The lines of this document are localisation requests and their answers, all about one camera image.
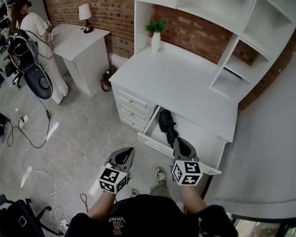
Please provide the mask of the person's black t-shirt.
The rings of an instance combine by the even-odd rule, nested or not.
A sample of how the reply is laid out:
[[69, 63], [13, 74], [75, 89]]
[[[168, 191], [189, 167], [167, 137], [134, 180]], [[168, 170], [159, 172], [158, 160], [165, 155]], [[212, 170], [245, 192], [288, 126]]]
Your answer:
[[184, 214], [167, 197], [138, 195], [114, 204], [102, 221], [85, 213], [72, 218], [65, 237], [238, 237], [224, 208], [211, 205]]

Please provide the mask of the black cloth item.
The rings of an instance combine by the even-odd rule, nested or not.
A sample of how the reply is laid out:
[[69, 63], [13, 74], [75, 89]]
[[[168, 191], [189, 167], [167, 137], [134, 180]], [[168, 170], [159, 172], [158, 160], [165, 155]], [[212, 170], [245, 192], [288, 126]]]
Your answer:
[[175, 139], [179, 136], [179, 133], [174, 128], [176, 123], [169, 110], [163, 110], [160, 112], [158, 124], [161, 132], [166, 134], [168, 144], [173, 148]]

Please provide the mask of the dark framed window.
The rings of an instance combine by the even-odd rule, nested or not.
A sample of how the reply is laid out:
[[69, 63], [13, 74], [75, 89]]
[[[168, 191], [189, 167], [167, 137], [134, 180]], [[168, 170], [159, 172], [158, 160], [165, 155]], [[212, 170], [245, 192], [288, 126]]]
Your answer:
[[296, 237], [296, 218], [263, 219], [230, 216], [239, 237]]

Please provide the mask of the white desk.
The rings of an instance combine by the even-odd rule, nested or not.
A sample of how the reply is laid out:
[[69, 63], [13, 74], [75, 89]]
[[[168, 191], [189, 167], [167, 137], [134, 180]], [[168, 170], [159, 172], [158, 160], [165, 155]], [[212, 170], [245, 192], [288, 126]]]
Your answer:
[[[233, 140], [238, 104], [210, 88], [214, 64], [174, 45], [165, 43], [157, 54], [145, 47], [133, 55], [110, 81], [119, 116], [144, 125], [158, 106], [176, 113], [226, 141]], [[115, 91], [124, 89], [145, 99], [143, 110], [117, 98]], [[146, 116], [133, 119], [119, 110], [123, 104]]]

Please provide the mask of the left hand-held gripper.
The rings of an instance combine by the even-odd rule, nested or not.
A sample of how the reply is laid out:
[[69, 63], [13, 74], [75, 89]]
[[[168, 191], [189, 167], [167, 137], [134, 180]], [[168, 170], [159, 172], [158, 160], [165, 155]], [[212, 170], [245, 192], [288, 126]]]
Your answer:
[[99, 186], [103, 191], [116, 195], [129, 183], [134, 156], [133, 147], [122, 148], [111, 153], [98, 175]]

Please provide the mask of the small white writing table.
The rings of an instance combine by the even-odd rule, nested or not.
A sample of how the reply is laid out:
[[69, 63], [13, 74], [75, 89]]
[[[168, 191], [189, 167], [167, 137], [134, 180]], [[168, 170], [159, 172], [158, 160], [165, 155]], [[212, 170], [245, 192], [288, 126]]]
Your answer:
[[53, 52], [63, 58], [77, 87], [89, 96], [101, 90], [102, 74], [110, 68], [105, 36], [94, 29], [85, 34], [82, 26], [60, 24], [53, 29]]

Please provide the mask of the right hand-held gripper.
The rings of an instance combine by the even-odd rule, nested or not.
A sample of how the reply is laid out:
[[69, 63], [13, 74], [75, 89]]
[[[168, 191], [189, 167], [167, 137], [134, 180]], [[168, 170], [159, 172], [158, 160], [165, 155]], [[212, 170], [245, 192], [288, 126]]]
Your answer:
[[203, 163], [199, 161], [195, 147], [177, 137], [173, 145], [172, 179], [179, 186], [196, 186], [203, 175]]

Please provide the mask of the person's olive trouser leg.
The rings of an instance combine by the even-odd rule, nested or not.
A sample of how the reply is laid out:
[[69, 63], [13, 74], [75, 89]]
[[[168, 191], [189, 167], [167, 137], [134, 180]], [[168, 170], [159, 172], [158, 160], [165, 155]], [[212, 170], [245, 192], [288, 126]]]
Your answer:
[[150, 195], [158, 197], [171, 198], [167, 181], [160, 181], [157, 185], [151, 187]]

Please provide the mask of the brown bag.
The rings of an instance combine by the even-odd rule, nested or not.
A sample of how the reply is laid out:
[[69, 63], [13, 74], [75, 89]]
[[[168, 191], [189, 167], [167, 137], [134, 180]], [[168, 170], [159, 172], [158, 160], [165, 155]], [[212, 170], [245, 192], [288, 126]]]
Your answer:
[[112, 85], [110, 82], [110, 78], [114, 75], [114, 73], [117, 71], [117, 68], [115, 65], [112, 65], [103, 75], [100, 80], [101, 89], [104, 92], [109, 92], [112, 89]]

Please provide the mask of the person's right forearm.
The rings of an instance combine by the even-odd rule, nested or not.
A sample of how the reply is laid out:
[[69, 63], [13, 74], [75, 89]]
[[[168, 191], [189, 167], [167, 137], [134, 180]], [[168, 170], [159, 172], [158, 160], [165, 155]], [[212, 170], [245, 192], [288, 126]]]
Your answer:
[[195, 186], [180, 186], [180, 192], [187, 214], [197, 214], [207, 208]]

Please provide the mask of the white power strip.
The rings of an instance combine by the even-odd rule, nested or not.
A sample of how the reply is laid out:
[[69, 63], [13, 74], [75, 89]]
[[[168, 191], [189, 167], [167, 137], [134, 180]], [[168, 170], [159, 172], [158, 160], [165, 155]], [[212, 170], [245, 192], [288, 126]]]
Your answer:
[[66, 219], [62, 219], [58, 222], [57, 227], [61, 230], [62, 233], [66, 233], [68, 230], [69, 222]]

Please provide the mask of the person's left forearm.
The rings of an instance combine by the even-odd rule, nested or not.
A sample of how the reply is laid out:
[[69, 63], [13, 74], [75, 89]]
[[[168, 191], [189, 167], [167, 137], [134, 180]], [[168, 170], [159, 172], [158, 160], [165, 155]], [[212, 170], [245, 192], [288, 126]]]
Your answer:
[[95, 204], [89, 209], [87, 215], [94, 220], [102, 221], [111, 211], [116, 194], [103, 191], [99, 199]]

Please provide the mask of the black office chair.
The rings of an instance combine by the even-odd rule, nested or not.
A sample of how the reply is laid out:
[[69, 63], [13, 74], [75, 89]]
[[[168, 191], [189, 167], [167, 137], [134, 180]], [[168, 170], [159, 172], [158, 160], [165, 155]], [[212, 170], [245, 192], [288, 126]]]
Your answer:
[[5, 66], [5, 75], [7, 77], [14, 76], [12, 84], [17, 85], [19, 89], [21, 88], [20, 82], [23, 77], [23, 72], [20, 71], [11, 61]]
[[9, 203], [8, 208], [0, 209], [0, 237], [45, 237], [43, 229], [51, 231], [40, 222], [51, 206], [46, 206], [38, 214], [30, 206], [31, 199], [11, 201], [4, 194], [0, 195], [0, 205]]

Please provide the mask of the small white drawer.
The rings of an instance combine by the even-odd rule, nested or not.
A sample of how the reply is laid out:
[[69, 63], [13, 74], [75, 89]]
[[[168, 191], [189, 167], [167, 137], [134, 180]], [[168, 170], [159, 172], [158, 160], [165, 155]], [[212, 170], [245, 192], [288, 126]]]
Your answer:
[[115, 94], [117, 95], [118, 99], [132, 104], [138, 108], [141, 108], [143, 110], [146, 110], [148, 108], [147, 101], [137, 96], [135, 93], [119, 88], [115, 91]]
[[125, 115], [133, 118], [133, 119], [139, 119], [141, 121], [146, 121], [147, 118], [145, 115], [141, 114], [141, 113], [138, 113], [130, 108], [128, 108], [127, 106], [121, 104], [120, 107], [119, 107], [119, 110], [121, 112], [123, 112]]
[[145, 129], [144, 125], [141, 125], [140, 123], [137, 123], [136, 121], [134, 121], [126, 116], [121, 116], [121, 121], [140, 132], [143, 132], [143, 130]]

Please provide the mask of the green plant in white vase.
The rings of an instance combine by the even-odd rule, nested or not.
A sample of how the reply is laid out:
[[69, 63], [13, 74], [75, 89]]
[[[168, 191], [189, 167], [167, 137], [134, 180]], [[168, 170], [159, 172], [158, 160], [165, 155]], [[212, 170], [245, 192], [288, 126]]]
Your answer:
[[160, 48], [161, 34], [166, 31], [167, 21], [150, 21], [149, 24], [145, 26], [145, 30], [152, 33], [151, 39], [151, 52], [156, 54]]

